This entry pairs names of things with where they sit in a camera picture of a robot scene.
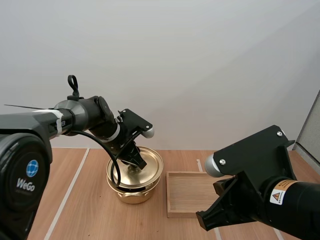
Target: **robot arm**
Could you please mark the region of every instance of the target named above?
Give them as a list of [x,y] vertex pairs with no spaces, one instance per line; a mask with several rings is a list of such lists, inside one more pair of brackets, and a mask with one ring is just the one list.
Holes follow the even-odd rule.
[[52,149],[50,139],[82,134],[98,142],[114,160],[143,169],[134,139],[151,138],[153,126],[125,109],[114,118],[101,96],[79,96],[75,76],[68,77],[73,94],[54,108],[1,115],[0,121],[0,239],[28,237],[47,185]]
[[320,184],[296,181],[287,147],[271,126],[211,155],[206,172],[232,178],[213,184],[220,196],[197,212],[205,230],[259,221],[303,240],[320,239]]

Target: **wego logo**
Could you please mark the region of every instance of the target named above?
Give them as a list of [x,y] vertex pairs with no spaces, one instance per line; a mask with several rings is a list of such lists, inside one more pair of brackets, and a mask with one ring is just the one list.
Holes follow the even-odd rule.
[[16,187],[27,190],[30,192],[33,192],[35,190],[35,185],[32,184],[32,182],[26,182],[25,179],[18,178],[18,182],[16,183]]

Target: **white tape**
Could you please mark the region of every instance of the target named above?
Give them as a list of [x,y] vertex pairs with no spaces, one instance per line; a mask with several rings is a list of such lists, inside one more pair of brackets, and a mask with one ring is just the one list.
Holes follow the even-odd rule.
[[52,113],[57,117],[56,120],[56,130],[57,130],[57,134],[56,136],[59,136],[62,133],[62,123],[61,123],[61,119],[63,116],[63,113],[61,113],[59,110],[54,110],[54,109],[42,109],[42,110],[37,110],[34,111],[37,113]]
[[107,139],[100,139],[100,141],[103,142],[103,143],[111,142],[112,140],[114,140],[118,136],[119,133],[120,133],[120,125],[117,124],[114,134],[111,137],[107,138]]
[[200,159],[197,159],[196,161],[197,161],[197,164],[198,164],[199,172],[203,172]]

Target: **orange warning sticker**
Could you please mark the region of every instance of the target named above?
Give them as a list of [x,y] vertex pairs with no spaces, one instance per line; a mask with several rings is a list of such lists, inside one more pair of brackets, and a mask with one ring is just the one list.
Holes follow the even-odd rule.
[[274,189],[278,189],[278,190],[281,190],[281,191],[287,191],[288,188],[292,185],[292,184],[295,184],[296,182],[298,181],[295,181],[295,180],[283,180],[283,181],[280,181],[278,182],[278,184],[274,187]]
[[278,182],[278,184],[272,190],[270,203],[282,205],[286,191],[292,184],[295,184],[297,182],[298,181],[289,179]]

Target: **white tape line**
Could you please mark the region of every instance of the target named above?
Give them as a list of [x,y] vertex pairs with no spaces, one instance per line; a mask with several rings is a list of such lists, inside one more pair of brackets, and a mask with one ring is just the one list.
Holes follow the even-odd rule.
[[198,163],[199,172],[203,172],[200,159],[197,159],[196,161]]
[[66,191],[66,193],[64,195],[64,198],[63,198],[63,200],[62,200],[62,202],[61,202],[61,204],[59,206],[58,211],[56,212],[56,214],[54,216],[54,219],[53,219],[53,221],[52,221],[52,223],[51,223],[51,225],[50,225],[50,227],[48,229],[48,232],[46,233],[46,235],[44,237],[44,240],[49,240],[53,230],[55,229],[55,226],[56,226],[56,224],[58,222],[58,219],[59,219],[59,217],[61,215],[61,212],[62,212],[62,210],[64,209],[64,207],[66,205],[66,202],[67,202],[67,200],[69,198],[69,195],[70,195],[70,193],[72,191],[72,188],[74,187],[74,185],[76,183],[76,180],[77,180],[77,178],[79,176],[79,173],[81,172],[81,169],[82,169],[82,167],[83,167],[83,165],[84,165],[84,163],[86,161],[86,158],[88,156],[89,150],[90,150],[90,148],[86,149],[85,154],[84,154],[84,156],[82,158],[82,161],[81,161],[81,163],[80,163],[80,165],[79,165],[79,167],[78,167],[78,169],[77,169],[77,171],[76,171],[76,173],[75,173],[75,175],[74,175],[74,177],[73,177],[73,179],[72,179],[72,181],[70,183],[70,186],[69,186],[68,190]]
[[[199,172],[203,172],[200,159],[197,159],[196,161],[197,161],[197,164],[198,164]],[[214,228],[214,233],[215,233],[216,240],[222,240],[218,227]]]
[[281,232],[278,229],[274,228],[273,230],[274,230],[274,232],[275,232],[275,234],[276,234],[276,236],[278,237],[279,240],[284,240],[284,238],[281,235]]
[[57,117],[56,120],[56,130],[57,130],[57,134],[56,136],[59,136],[62,133],[62,123],[61,123],[61,119],[63,114],[59,111],[59,110],[54,110],[54,109],[42,109],[42,110],[37,110],[34,112],[38,112],[38,113],[52,113]]
[[220,231],[219,231],[219,228],[218,228],[218,227],[214,228],[214,232],[215,232],[215,238],[216,238],[216,240],[222,240],[221,235],[220,235]]

